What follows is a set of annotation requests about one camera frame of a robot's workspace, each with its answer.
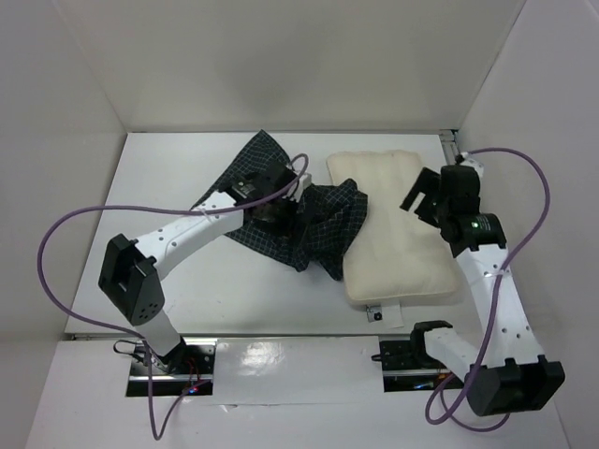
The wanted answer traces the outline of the cream pillow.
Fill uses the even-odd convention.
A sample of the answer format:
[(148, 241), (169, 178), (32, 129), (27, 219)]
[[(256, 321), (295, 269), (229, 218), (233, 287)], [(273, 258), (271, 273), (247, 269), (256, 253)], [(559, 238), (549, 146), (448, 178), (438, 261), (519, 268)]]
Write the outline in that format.
[(343, 257), (343, 283), (355, 306), (460, 302), (462, 275), (439, 231), (401, 209), (423, 168), (403, 150), (337, 152), (327, 159), (332, 183), (356, 182), (368, 197), (366, 219)]

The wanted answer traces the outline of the dark plaid pillowcase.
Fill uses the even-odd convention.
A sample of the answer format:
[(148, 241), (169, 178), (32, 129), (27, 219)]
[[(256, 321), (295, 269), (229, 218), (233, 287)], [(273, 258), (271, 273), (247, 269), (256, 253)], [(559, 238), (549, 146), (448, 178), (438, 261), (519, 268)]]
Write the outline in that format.
[[(198, 200), (223, 191), (234, 181), (250, 180), (273, 163), (287, 165), (291, 158), (267, 132), (255, 134), (230, 165)], [(319, 264), (335, 281), (343, 279), (343, 257), (365, 223), (368, 196), (352, 179), (338, 186), (312, 184), (298, 202), (294, 227), (289, 234), (269, 234), (249, 224), (226, 235), (241, 245), (294, 268)]]

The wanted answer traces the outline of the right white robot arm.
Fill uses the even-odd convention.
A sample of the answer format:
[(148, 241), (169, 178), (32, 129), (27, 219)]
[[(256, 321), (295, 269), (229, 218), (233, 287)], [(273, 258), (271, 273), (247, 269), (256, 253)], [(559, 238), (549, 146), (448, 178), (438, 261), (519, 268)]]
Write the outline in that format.
[(419, 322), (408, 354), (420, 367), (437, 362), (463, 384), (463, 399), (478, 416), (542, 409), (565, 381), (530, 326), (511, 276), (499, 218), (480, 210), (478, 171), (464, 165), (423, 168), (401, 204), (437, 229), (448, 243), (475, 302), (484, 334), (480, 346), (447, 321)]

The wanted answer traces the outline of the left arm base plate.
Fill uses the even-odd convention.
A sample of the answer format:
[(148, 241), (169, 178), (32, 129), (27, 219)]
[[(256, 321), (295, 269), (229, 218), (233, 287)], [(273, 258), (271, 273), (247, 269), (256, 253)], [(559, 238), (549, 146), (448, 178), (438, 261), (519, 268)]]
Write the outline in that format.
[(187, 352), (180, 361), (164, 364), (156, 355), (151, 355), (151, 364), (148, 364), (140, 341), (117, 340), (113, 344), (113, 352), (130, 360), (125, 395), (128, 398), (146, 398), (151, 373), (156, 397), (176, 398), (184, 389), (188, 390), (188, 396), (211, 396), (216, 339), (189, 338), (186, 345)]

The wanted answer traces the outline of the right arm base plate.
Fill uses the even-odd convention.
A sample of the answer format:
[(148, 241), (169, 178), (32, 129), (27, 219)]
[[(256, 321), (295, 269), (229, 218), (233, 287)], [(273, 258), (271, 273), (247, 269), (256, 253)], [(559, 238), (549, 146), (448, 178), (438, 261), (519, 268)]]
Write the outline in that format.
[(433, 391), (450, 375), (439, 362), (417, 359), (407, 337), (381, 338), (371, 361), (382, 371), (386, 393)]

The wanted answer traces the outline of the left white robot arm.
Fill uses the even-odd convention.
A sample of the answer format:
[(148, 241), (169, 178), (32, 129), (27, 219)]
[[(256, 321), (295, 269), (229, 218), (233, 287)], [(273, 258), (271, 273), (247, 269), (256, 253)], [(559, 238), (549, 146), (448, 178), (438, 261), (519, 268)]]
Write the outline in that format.
[(169, 321), (162, 281), (185, 259), (253, 219), (283, 228), (312, 176), (291, 165), (271, 163), (264, 171), (239, 176), (217, 188), (191, 213), (135, 239), (112, 238), (98, 286), (140, 333), (153, 364), (165, 373), (181, 368), (190, 351)]

